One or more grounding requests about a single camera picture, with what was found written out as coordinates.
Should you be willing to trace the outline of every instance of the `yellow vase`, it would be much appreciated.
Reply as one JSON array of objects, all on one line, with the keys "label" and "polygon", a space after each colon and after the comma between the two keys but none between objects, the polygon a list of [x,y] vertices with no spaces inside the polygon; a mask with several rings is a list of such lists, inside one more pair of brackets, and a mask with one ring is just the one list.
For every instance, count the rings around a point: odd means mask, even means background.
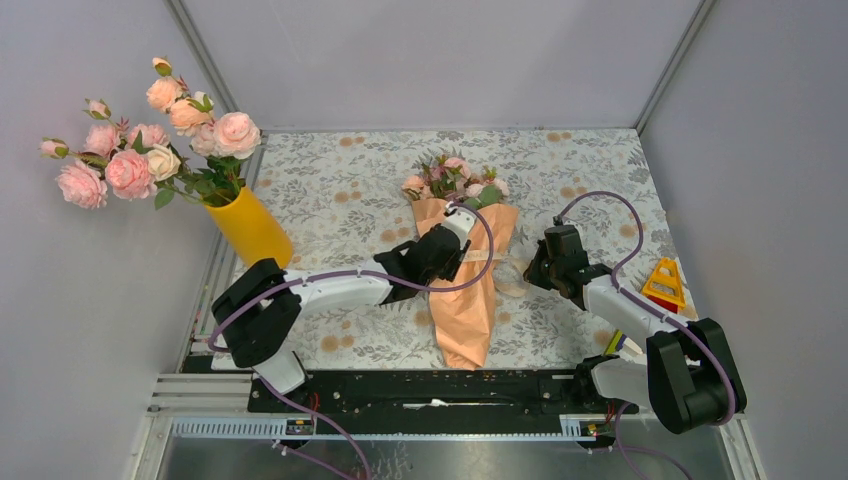
[{"label": "yellow vase", "polygon": [[285,268],[292,257],[292,245],[283,227],[249,188],[242,188],[229,205],[206,211],[247,267],[263,258],[274,258]]}]

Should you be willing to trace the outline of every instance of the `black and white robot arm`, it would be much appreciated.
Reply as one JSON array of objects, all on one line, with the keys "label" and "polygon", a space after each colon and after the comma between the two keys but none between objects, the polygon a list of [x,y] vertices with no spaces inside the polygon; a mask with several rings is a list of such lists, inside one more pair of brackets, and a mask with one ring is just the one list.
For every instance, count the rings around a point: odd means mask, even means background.
[{"label": "black and white robot arm", "polygon": [[[414,297],[419,290],[374,275],[376,272],[416,285],[441,278],[452,281],[468,250],[474,215],[448,204],[445,219],[418,241],[408,241],[355,267],[325,271],[282,270],[273,259],[257,262],[212,305],[226,348],[239,368],[252,368],[280,393],[288,393],[306,380],[294,353],[283,341],[298,318],[335,308],[384,305]],[[318,281],[307,279],[320,278]],[[288,288],[292,280],[304,279]],[[224,322],[263,292],[279,289],[231,321]],[[210,347],[222,351],[214,343]]]},{"label": "black and white robot arm", "polygon": [[[744,409],[745,391],[718,323],[709,318],[690,322],[672,312],[657,316],[632,300],[641,297],[631,289],[616,288],[612,275],[606,265],[589,264],[579,231],[559,219],[545,231],[524,273],[529,283],[557,290],[580,309],[607,320],[645,352],[628,359],[615,355],[585,359],[576,369],[573,384],[579,390],[569,392],[571,397],[588,404],[621,399],[650,407],[674,433],[721,419],[728,411],[729,395],[735,396],[734,412]],[[694,333],[715,356],[732,391],[727,391],[715,366],[674,323]]]}]

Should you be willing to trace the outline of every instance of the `orange wrapping paper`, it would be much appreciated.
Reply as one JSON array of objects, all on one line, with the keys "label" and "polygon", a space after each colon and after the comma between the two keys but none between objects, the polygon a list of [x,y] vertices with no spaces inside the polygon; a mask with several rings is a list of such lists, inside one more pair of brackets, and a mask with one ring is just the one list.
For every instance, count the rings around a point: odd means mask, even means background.
[{"label": "orange wrapping paper", "polygon": [[[412,202],[412,213],[418,234],[444,220],[447,202],[438,198]],[[518,209],[509,205],[489,205],[480,213],[495,234],[495,251],[505,253],[518,219]],[[471,230],[469,250],[488,250],[486,230],[478,222]],[[459,285],[474,278],[486,264],[482,261],[464,262],[453,282],[436,280],[434,287]],[[452,368],[475,370],[486,363],[489,342],[495,326],[495,285],[491,269],[474,285],[457,292],[431,293],[430,312],[436,325],[436,341],[442,348],[445,363]]]}]

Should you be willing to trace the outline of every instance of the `wall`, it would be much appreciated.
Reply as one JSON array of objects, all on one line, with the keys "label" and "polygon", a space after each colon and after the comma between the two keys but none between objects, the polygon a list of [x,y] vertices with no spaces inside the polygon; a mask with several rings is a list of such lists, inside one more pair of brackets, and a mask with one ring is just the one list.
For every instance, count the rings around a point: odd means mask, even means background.
[{"label": "wall", "polygon": [[65,203],[63,162],[37,150],[43,135],[81,147],[84,97],[163,122],[145,91],[166,54],[209,91],[162,2],[0,1],[0,478],[119,478],[174,367],[211,222],[177,201]]},{"label": "wall", "polygon": [[698,0],[186,0],[263,128],[632,126]]},{"label": "wall", "polygon": [[720,2],[643,137],[772,480],[844,478],[848,4]]}]

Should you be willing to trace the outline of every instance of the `tabletop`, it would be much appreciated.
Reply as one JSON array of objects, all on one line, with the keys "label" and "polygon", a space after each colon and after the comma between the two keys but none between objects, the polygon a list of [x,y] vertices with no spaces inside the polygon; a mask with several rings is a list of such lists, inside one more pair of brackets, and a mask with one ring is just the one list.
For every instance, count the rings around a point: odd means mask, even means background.
[{"label": "tabletop", "polygon": [[[417,173],[419,154],[442,149],[461,151],[475,171],[496,167],[508,182],[505,203],[520,209],[508,255],[529,261],[570,200],[609,190],[635,206],[645,229],[642,252],[623,268],[622,282],[641,290],[661,257],[677,259],[635,130],[275,133],[255,191],[292,239],[290,267],[356,265],[416,238],[400,187]],[[568,218],[580,225],[592,263],[613,266],[636,245],[632,215],[614,199],[585,199]],[[234,278],[243,272],[238,264]],[[521,281],[506,262],[494,276]],[[523,297],[497,294],[485,368],[569,368],[603,351],[615,330],[607,321],[555,292],[528,287]],[[683,314],[696,318],[685,287],[684,277]],[[307,369],[446,368],[424,294],[299,319],[285,345]]]}]

